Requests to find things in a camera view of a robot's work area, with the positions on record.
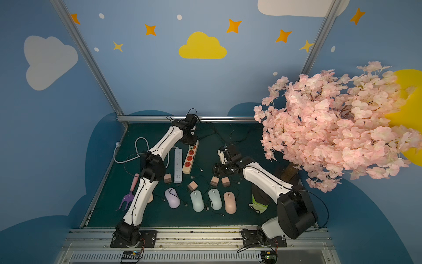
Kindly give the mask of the cream red power strip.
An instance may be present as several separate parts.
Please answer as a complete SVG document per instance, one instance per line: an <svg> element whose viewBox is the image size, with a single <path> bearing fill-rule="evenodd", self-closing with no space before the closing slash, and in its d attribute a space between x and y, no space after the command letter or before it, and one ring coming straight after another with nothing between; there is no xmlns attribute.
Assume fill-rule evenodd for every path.
<svg viewBox="0 0 422 264"><path fill-rule="evenodd" d="M196 153L197 153L197 149L199 146L199 141L196 141L196 143L194 145L190 145L186 158L185 158L185 162L182 168L182 173L183 174L190 174L191 170L192 170L192 166L196 157Z"/></svg>

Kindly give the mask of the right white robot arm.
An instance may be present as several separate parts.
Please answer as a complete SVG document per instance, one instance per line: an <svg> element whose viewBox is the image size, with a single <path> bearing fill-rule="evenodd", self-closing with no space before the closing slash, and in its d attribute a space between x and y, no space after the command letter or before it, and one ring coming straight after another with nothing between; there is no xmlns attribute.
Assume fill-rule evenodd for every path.
<svg viewBox="0 0 422 264"><path fill-rule="evenodd" d="M259 228L265 238L286 235L296 239L317 223L318 215L309 192L303 186L292 185L277 178L254 159L243 157L235 145L221 147L218 155L220 162L213 166L216 177L240 174L276 203L277 216Z"/></svg>

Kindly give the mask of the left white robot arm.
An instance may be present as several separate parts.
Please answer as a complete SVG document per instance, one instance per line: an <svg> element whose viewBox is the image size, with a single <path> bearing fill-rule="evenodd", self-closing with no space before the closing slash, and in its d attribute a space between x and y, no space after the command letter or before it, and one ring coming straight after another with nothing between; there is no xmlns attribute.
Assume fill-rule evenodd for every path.
<svg viewBox="0 0 422 264"><path fill-rule="evenodd" d="M181 142L192 146L197 143L195 135L196 123L199 118L188 113L184 119L169 119L171 121L168 131L155 146L145 152L137 152L140 159L140 173L133 176L129 193L122 198L126 214L116 226L115 237L127 243L134 244L139 236L139 227L142 223L148 200L152 196L159 181L166 174L165 158L176 143Z"/></svg>

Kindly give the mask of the purple wireless mouse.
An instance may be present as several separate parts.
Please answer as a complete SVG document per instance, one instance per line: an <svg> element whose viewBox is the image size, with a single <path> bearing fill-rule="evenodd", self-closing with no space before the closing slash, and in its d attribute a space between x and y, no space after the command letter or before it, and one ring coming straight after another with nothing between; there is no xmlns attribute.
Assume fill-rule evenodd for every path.
<svg viewBox="0 0 422 264"><path fill-rule="evenodd" d="M171 209L176 209L180 206L181 200L174 188L169 188L164 193Z"/></svg>

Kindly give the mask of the light green wireless mouse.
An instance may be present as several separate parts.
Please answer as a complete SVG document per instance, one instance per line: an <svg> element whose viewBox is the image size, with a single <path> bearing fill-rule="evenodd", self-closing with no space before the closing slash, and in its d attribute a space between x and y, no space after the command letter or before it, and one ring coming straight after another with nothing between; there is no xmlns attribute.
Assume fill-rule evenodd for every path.
<svg viewBox="0 0 422 264"><path fill-rule="evenodd" d="M192 207L195 212L202 212L205 208L202 193L199 190L195 190L190 194Z"/></svg>

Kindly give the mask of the white power strip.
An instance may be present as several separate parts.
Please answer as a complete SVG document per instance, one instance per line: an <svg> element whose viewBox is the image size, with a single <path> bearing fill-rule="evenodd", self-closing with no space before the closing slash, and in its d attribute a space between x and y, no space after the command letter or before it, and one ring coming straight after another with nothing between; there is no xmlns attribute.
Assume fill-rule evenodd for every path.
<svg viewBox="0 0 422 264"><path fill-rule="evenodd" d="M182 182L182 149L175 149L174 153L174 183L180 184Z"/></svg>

